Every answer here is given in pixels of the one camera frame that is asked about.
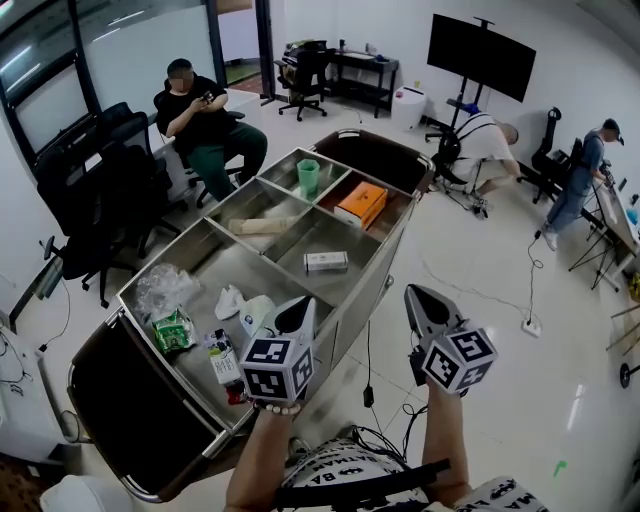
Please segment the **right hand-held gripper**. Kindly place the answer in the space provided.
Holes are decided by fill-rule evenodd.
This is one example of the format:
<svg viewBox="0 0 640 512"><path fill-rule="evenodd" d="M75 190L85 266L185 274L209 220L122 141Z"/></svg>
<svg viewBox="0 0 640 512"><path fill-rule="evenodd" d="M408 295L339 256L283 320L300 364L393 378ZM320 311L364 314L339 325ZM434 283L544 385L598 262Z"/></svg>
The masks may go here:
<svg viewBox="0 0 640 512"><path fill-rule="evenodd" d="M498 353L484 328L454 328L432 339L431 328L458 325L463 316L448 297L422 285L409 284L404 302L411 331L419 344L409 355L417 386L433 383L448 394L463 396L478 384Z"/></svg>

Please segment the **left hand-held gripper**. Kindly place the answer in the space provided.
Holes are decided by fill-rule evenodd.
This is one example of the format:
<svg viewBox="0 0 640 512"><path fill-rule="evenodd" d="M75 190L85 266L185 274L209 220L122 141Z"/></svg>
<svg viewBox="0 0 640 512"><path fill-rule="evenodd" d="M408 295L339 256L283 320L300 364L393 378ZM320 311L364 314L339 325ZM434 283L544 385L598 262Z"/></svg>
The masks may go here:
<svg viewBox="0 0 640 512"><path fill-rule="evenodd" d="M270 311L240 359L247 395L266 402L295 402L314 374L316 299L300 296Z"/></svg>

